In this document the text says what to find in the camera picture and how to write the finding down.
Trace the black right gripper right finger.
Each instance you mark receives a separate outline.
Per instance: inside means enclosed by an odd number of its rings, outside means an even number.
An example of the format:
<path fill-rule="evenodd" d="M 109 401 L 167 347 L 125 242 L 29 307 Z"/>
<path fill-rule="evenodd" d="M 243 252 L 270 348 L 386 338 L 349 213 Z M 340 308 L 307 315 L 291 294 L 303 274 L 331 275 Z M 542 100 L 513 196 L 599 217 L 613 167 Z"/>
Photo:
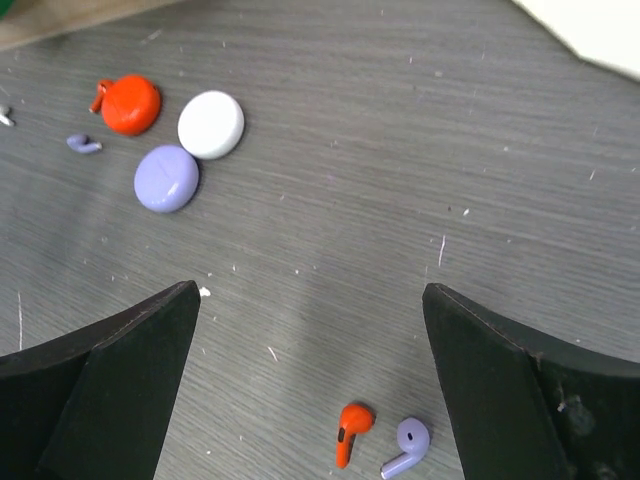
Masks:
<path fill-rule="evenodd" d="M 423 314 L 467 479 L 636 479 L 639 366 L 437 283 Z"/>

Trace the lilac earbud case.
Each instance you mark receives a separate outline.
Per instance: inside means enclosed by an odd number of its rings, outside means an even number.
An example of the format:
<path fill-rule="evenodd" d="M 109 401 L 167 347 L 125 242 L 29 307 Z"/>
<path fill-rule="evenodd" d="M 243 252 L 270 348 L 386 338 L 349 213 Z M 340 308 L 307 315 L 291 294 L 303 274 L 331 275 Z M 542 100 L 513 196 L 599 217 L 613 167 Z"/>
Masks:
<path fill-rule="evenodd" d="M 172 213 L 186 206 L 199 184 L 199 167 L 184 148 L 160 145 L 139 163 L 134 192 L 140 203 L 157 213 Z"/>

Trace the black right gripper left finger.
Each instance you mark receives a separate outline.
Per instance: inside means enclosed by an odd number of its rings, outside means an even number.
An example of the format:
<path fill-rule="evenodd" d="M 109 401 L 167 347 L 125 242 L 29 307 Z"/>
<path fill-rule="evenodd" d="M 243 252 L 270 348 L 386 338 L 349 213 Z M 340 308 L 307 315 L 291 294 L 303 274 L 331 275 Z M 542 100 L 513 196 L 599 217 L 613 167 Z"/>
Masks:
<path fill-rule="evenodd" d="M 179 282 L 1 358 L 4 479 L 151 479 L 200 308 Z"/>

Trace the lilac earbud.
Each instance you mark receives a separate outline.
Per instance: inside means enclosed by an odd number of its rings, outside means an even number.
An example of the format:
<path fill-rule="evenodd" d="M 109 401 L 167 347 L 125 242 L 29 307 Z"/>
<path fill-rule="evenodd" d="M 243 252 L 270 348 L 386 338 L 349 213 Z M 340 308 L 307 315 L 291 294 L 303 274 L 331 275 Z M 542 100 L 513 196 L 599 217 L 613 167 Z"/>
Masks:
<path fill-rule="evenodd" d="M 66 139 L 67 146 L 76 153 L 88 155 L 100 152 L 102 144 L 92 141 L 86 134 L 74 134 Z"/>
<path fill-rule="evenodd" d="M 399 423 L 396 440 L 402 453 L 381 466 L 382 479 L 391 479 L 417 465 L 428 452 L 431 434 L 421 420 L 408 417 Z"/>

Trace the lilac earbud front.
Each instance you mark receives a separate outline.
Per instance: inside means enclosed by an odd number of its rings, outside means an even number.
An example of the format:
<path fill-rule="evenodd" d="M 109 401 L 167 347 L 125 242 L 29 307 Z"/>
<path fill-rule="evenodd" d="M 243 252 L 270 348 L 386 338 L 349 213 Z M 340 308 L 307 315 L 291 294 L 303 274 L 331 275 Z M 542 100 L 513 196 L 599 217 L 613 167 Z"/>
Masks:
<path fill-rule="evenodd" d="M 399 423 L 396 440 L 402 453 L 381 466 L 382 479 L 391 479 L 417 465 L 428 452 L 431 434 L 421 420 L 408 417 Z"/>

